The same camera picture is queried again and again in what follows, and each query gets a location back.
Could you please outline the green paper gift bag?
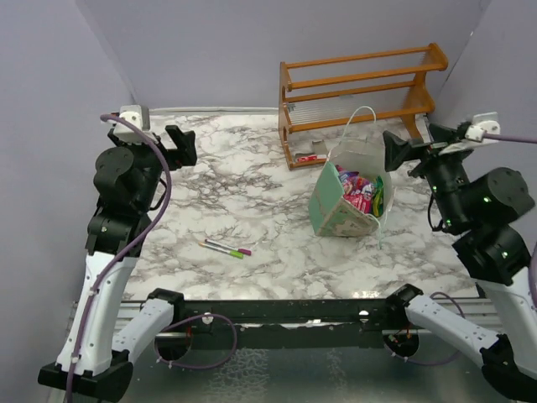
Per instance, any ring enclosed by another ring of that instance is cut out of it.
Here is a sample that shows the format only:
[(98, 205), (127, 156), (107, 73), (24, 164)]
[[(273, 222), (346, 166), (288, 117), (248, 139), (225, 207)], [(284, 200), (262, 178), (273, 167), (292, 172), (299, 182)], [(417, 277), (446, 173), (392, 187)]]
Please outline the green paper gift bag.
[(360, 106), (347, 120), (341, 137), (327, 154), (308, 204), (310, 224), (318, 237), (374, 236), (382, 245), (393, 205), (394, 188), (384, 166), (384, 147), (367, 136), (348, 135)]

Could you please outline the purple Fox's candy bag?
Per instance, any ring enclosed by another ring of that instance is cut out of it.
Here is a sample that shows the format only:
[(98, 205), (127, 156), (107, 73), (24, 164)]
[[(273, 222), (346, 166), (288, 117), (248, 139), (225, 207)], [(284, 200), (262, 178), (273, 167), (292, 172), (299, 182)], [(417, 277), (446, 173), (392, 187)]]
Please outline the purple Fox's candy bag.
[(374, 181), (359, 175), (356, 171), (344, 170), (336, 165), (338, 179), (343, 187), (343, 197), (362, 213), (371, 212), (372, 198), (374, 194)]

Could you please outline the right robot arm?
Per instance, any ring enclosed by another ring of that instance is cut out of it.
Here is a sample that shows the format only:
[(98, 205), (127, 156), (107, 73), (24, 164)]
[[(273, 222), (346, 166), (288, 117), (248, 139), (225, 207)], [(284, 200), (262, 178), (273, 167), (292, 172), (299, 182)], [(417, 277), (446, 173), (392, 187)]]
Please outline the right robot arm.
[(472, 153), (469, 122), (457, 128), (431, 124), (429, 143), (383, 132), (384, 169), (417, 161), (409, 175), (427, 180), (441, 214), (438, 230), (456, 235), (452, 247), (470, 277), (492, 302), (502, 332), (493, 332), (445, 309), (412, 285), (386, 300), (385, 317), (396, 328), (424, 328), (480, 368), (501, 395), (536, 400), (536, 254), (511, 222), (535, 206), (520, 172), (490, 170), (470, 181), (463, 160)]

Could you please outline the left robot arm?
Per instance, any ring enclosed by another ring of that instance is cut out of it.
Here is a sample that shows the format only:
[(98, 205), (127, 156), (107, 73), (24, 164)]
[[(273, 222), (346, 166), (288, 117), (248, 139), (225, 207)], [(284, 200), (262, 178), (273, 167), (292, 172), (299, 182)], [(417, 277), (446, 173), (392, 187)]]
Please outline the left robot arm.
[(145, 143), (108, 134), (113, 147), (96, 159), (96, 210), (87, 227), (86, 271), (69, 335), (57, 359), (41, 368), (38, 382), (108, 402), (122, 399), (141, 353), (163, 329), (185, 321), (183, 296), (159, 290), (120, 332), (115, 330), (125, 286), (149, 231), (164, 215), (174, 170), (197, 161), (196, 135), (175, 125), (165, 128), (175, 147), (159, 138)]

